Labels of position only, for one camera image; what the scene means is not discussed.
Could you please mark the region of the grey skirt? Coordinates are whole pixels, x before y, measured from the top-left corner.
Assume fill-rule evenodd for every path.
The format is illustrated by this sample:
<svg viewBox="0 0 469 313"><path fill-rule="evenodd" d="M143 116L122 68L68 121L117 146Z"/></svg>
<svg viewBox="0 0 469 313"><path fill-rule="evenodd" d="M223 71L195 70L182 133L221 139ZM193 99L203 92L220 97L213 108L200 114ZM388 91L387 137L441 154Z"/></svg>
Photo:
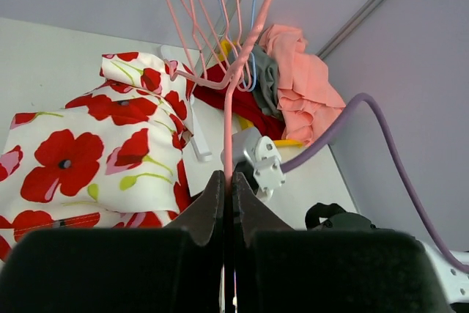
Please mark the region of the grey skirt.
<svg viewBox="0 0 469 313"><path fill-rule="evenodd" d="M243 66L242 84L244 88L248 79L251 79L249 90L234 92L235 100L243 103L252 111L257 110L262 116L273 117L284 121L283 115L278 108L278 83L279 68L277 61L270 57L258 44L255 44L248 61L249 71Z"/></svg>

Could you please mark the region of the blue wire hanger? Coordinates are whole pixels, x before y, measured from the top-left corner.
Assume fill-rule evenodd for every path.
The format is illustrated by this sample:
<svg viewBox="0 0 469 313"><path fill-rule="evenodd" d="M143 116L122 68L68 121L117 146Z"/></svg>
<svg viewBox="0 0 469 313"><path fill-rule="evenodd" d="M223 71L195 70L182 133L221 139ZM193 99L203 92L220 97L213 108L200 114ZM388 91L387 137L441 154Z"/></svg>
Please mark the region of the blue wire hanger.
<svg viewBox="0 0 469 313"><path fill-rule="evenodd" d="M220 20L216 24L216 42L219 47L221 47L220 39L225 39L229 47L233 50L235 54L235 58L239 59L242 51L241 44L241 33L242 33L242 21L241 21L241 9L240 9L240 2L241 0L218 0L218 5L220 9ZM233 41L231 34L229 33L229 24L234 16L237 13L238 19L238 27L239 27L239 34L238 38ZM248 43L250 40L252 43L255 43L259 34L253 35L253 30L255 30L255 20L256 20L256 0L252 0L251 2L251 21L250 21L250 28L249 33L245 38L245 44Z"/></svg>

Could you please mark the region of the pink skirt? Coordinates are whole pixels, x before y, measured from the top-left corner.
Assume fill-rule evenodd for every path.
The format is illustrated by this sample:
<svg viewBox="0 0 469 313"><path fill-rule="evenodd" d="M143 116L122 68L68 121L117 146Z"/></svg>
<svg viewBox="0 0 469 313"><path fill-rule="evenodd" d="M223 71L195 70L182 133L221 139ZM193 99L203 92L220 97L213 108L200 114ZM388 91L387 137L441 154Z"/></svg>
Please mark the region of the pink skirt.
<svg viewBox="0 0 469 313"><path fill-rule="evenodd" d="M274 24L259 46L278 64L278 104L285 121L283 139L304 146L315 142L344 110L346 103L330 84L328 66L308 54L301 29Z"/></svg>

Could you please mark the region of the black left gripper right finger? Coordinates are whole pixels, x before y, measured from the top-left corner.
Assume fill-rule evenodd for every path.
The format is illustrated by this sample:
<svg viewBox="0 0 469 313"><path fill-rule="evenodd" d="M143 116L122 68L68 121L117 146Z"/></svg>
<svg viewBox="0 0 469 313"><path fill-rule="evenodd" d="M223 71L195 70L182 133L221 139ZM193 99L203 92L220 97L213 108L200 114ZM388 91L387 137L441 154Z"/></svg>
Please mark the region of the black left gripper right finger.
<svg viewBox="0 0 469 313"><path fill-rule="evenodd" d="M239 312L449 312L412 236L390 229L294 230L232 178Z"/></svg>

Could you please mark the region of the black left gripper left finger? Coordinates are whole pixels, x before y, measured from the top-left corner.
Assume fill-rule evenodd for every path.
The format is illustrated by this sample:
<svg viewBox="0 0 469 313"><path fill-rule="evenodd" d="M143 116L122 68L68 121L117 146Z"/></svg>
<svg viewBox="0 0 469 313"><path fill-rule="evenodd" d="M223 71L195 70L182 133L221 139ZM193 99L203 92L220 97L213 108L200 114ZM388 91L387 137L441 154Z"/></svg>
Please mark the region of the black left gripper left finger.
<svg viewBox="0 0 469 313"><path fill-rule="evenodd" d="M218 312L225 177L160 229L27 234L1 270L3 312Z"/></svg>

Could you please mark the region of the floral red white skirt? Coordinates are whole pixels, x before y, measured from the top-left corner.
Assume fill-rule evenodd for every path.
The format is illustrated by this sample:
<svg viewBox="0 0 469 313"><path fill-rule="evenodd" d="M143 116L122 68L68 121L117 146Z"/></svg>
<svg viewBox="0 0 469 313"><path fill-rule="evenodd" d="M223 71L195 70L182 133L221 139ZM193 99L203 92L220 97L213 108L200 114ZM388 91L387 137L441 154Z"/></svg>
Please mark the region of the floral red white skirt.
<svg viewBox="0 0 469 313"><path fill-rule="evenodd" d="M160 228L191 204L191 69L103 56L103 84L58 111L14 116L1 154L1 261L40 229Z"/></svg>

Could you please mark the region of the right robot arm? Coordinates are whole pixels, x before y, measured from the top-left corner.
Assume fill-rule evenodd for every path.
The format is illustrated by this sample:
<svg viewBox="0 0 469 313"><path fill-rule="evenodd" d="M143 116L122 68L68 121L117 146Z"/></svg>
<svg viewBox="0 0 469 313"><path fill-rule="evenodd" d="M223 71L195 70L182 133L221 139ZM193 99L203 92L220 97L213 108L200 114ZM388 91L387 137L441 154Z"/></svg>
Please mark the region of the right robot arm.
<svg viewBox="0 0 469 313"><path fill-rule="evenodd" d="M379 229L336 203L305 215L318 231L309 262L317 303L329 312L467 312L468 290L448 298L448 285L414 237Z"/></svg>

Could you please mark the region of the pink hanger of red skirt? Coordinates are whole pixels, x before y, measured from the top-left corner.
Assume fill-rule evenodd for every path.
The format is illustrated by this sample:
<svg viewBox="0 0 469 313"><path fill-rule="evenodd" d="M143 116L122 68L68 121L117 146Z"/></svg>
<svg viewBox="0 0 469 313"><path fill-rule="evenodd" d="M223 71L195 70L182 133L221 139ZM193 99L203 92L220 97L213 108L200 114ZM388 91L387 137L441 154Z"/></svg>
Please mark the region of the pink hanger of red skirt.
<svg viewBox="0 0 469 313"><path fill-rule="evenodd" d="M196 1L202 11L202 15L205 19L205 22L209 26L209 34L205 34L199 24L197 13L196 13ZM217 49L211 49L210 46L215 43L214 38L214 27L215 23L212 22L208 11L205 7L203 0L188 0L188 15L192 21L192 38L196 44L197 49L199 50L199 59L196 63L195 68L193 69L194 73L197 73L200 78L207 79L208 74L208 64L211 64L213 60L217 62L215 55L218 53Z"/></svg>

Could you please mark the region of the pink hanger of grey skirt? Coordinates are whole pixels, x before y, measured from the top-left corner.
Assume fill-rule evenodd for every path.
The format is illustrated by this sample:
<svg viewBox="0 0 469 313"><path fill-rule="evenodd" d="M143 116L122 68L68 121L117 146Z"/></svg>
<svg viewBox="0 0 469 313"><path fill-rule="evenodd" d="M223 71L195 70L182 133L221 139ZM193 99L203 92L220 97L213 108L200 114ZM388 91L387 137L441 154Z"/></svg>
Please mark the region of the pink hanger of grey skirt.
<svg viewBox="0 0 469 313"><path fill-rule="evenodd" d="M241 13L242 0L218 0L220 17L214 27L215 43L211 49L217 49L217 62L225 61L228 65L235 63L242 51L241 37L243 20Z"/></svg>

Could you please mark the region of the pink hanger of floral skirt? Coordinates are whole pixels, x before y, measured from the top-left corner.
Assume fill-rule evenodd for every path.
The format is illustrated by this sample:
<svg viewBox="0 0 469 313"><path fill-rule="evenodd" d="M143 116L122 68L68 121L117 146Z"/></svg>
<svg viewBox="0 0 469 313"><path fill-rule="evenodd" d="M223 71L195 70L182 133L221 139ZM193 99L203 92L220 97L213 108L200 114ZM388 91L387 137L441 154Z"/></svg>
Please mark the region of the pink hanger of floral skirt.
<svg viewBox="0 0 469 313"><path fill-rule="evenodd" d="M264 0L260 8L259 14L255 20L255 30L253 35L261 33L264 28L267 18L268 10L273 0ZM215 84L215 89L227 88L224 100L224 176L225 176L225 191L224 191L224 271L223 271L223 309L222 312L236 312L236 307L233 304L235 297L235 258L234 258L234 240L233 240L233 197L232 197L232 175L233 168L232 162L229 160L232 156L232 95L236 88L238 88L243 73L243 66L248 61L254 43L250 40L247 44L243 44L240 58L226 66L226 72L223 80L218 83L213 83L207 79L198 79L194 75L185 74L182 71L170 71L171 80L174 80L177 75L185 76L198 85L209 86Z"/></svg>

